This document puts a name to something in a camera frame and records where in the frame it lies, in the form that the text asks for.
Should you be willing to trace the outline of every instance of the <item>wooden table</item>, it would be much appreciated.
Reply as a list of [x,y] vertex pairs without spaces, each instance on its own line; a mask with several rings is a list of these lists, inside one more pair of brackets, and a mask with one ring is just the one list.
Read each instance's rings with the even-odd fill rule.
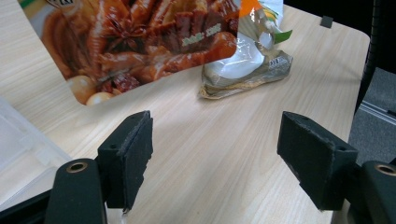
[[110,101],[80,105],[16,0],[0,2],[0,95],[73,158],[96,149],[127,116],[150,110],[154,153],[131,223],[328,223],[276,154],[282,111],[348,139],[369,38],[285,7],[278,47],[290,75],[218,101],[200,99],[201,67]]

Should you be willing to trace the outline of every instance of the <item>gray floor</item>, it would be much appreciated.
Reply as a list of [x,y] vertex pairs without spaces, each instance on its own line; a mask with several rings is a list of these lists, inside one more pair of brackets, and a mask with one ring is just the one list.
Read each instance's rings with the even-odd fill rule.
[[396,74],[375,69],[352,123],[348,143],[359,151],[358,164],[396,158]]

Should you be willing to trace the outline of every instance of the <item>printed food image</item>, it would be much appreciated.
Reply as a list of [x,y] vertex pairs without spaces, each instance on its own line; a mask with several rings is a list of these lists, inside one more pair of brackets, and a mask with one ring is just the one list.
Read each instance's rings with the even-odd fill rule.
[[56,6],[42,41],[84,105],[100,103],[98,92],[108,99],[236,50],[239,8],[233,0],[74,0]]

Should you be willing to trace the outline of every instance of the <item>white plastic tray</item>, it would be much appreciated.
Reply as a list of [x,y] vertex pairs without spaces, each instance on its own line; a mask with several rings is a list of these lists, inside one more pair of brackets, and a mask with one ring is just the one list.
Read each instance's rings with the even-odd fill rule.
[[0,98],[0,211],[51,189],[57,169],[71,160]]

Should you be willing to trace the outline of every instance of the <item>food packaging bag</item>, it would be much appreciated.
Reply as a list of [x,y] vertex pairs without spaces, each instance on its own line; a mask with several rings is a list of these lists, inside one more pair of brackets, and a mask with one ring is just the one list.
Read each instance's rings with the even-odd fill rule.
[[[279,2],[273,2],[273,6],[279,6]],[[279,29],[283,10],[277,9],[280,13],[262,1],[242,1],[237,50],[230,58],[204,65],[200,96],[220,99],[289,75],[292,57],[276,44],[289,39],[292,31]]]
[[19,1],[84,105],[236,50],[234,0]]

